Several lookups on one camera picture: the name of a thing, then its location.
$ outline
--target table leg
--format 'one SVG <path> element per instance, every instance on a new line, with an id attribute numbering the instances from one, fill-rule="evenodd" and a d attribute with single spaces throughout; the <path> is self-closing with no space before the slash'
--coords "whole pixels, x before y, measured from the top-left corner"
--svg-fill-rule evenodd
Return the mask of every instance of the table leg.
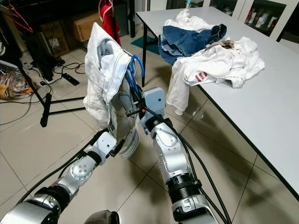
<path id="1" fill-rule="evenodd" d="M 148 27 L 143 24 L 143 53 L 142 53 L 142 64 L 144 67 L 144 77 L 142 77 L 142 87 L 144 87 L 145 81 L 145 61 L 146 61 L 146 47 L 147 47 Z"/>
<path id="2" fill-rule="evenodd" d="M 130 0 L 129 1 L 129 20 L 130 20 L 130 33 L 131 33 L 131 38 L 135 37 L 135 1 Z"/>

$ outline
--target red hanger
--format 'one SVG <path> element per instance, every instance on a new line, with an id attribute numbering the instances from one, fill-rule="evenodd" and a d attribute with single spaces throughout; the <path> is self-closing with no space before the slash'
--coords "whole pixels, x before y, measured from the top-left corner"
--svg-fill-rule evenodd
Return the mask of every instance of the red hanger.
<path id="1" fill-rule="evenodd" d="M 18 23 L 16 20 L 14 20 L 13 17 L 11 17 L 9 14 L 8 14 L 8 11 L 11 12 L 11 15 L 13 15 L 15 18 L 20 18 L 24 23 L 25 25 L 22 25 L 20 23 Z M 33 33 L 33 29 L 28 25 L 28 23 L 24 20 L 24 18 L 17 12 L 17 10 L 14 8 L 14 6 L 9 3 L 8 5 L 8 8 L 7 8 L 7 11 L 5 13 L 6 17 L 8 19 L 10 19 L 11 21 L 13 21 L 14 23 L 18 24 L 19 26 L 23 27 L 24 29 L 26 29 L 27 31 Z"/>

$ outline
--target red stripe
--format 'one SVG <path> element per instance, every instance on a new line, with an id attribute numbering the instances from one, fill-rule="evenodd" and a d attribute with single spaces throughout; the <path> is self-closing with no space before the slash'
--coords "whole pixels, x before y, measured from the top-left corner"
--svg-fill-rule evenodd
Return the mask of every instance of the red stripe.
<path id="1" fill-rule="evenodd" d="M 201 79 L 204 80 L 207 73 L 206 72 L 201 72 L 201 73 L 199 73 L 199 75 L 200 75 Z"/>
<path id="2" fill-rule="evenodd" d="M 195 77 L 196 77 L 197 81 L 201 82 L 198 75 L 196 75 Z"/>

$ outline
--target white table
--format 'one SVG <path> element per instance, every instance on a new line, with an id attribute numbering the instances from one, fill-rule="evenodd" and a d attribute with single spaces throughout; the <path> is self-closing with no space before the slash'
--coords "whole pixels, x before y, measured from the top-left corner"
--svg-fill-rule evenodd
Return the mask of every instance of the white table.
<path id="1" fill-rule="evenodd" d="M 164 22 L 180 11 L 137 15 L 146 31 L 159 36 Z M 299 200 L 299 54 L 213 7 L 191 8 L 190 13 L 209 24 L 225 24 L 232 40 L 246 36 L 258 44 L 265 69 L 242 88 L 215 83 L 199 88 Z"/>

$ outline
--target tiled floor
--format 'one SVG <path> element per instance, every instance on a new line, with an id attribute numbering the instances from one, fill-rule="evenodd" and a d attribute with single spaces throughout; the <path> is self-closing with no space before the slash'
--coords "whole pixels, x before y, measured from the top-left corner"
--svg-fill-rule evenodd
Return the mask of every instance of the tiled floor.
<path id="1" fill-rule="evenodd" d="M 122 47 L 142 56 L 142 50 L 130 44 L 134 39 L 122 37 Z M 82 63 L 84 56 L 85 52 L 78 49 L 63 59 L 66 63 Z M 25 55 L 23 60 L 30 62 L 30 57 Z M 73 70 L 67 72 L 80 84 L 73 86 L 60 80 L 53 86 L 54 99 L 86 94 L 86 76 Z M 146 73 L 145 89 L 159 86 L 167 92 L 171 67 L 160 56 L 147 52 Z M 34 72 L 30 76 L 40 82 Z M 39 89 L 42 97 L 48 91 L 46 86 Z M 73 101 L 54 105 L 51 110 L 78 106 L 82 102 Z M 0 105 L 0 123 L 21 116 L 27 107 Z M 165 111 L 206 164 L 234 224 L 299 223 L 299 203 L 198 88 L 191 88 L 189 106 L 183 116 L 176 115 L 171 106 Z M 87 111 L 50 116 L 48 126 L 42 128 L 39 124 L 42 112 L 42 106 L 34 104 L 21 120 L 0 126 L 0 218 L 37 181 L 77 152 L 98 129 L 97 121 Z M 121 224 L 175 223 L 152 141 L 142 128 L 139 134 L 139 147 L 130 159 L 117 156 L 97 168 L 63 212 L 59 223 L 81 224 L 89 215 L 103 209 L 118 211 Z M 195 158 L 194 163 L 205 191 L 219 205 Z M 57 175 L 52 176 L 41 186 L 48 186 L 56 178 Z"/>

